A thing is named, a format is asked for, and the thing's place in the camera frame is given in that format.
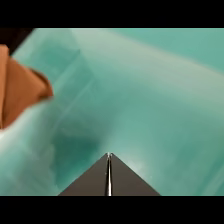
brown object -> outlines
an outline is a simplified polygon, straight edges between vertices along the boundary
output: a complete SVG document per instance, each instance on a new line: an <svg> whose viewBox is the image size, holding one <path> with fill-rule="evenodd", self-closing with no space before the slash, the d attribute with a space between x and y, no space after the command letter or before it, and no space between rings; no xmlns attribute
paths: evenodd
<svg viewBox="0 0 224 224"><path fill-rule="evenodd" d="M0 129L8 127L27 107L50 96L49 81L10 58L8 47L0 45Z"/></svg>

towel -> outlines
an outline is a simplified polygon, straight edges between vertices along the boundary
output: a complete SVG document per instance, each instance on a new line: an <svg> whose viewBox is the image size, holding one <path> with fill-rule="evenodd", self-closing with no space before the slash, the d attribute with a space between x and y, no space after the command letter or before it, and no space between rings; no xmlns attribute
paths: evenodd
<svg viewBox="0 0 224 224"><path fill-rule="evenodd" d="M0 129L7 128L29 106L53 96L41 73L20 65L0 45Z"/></svg>

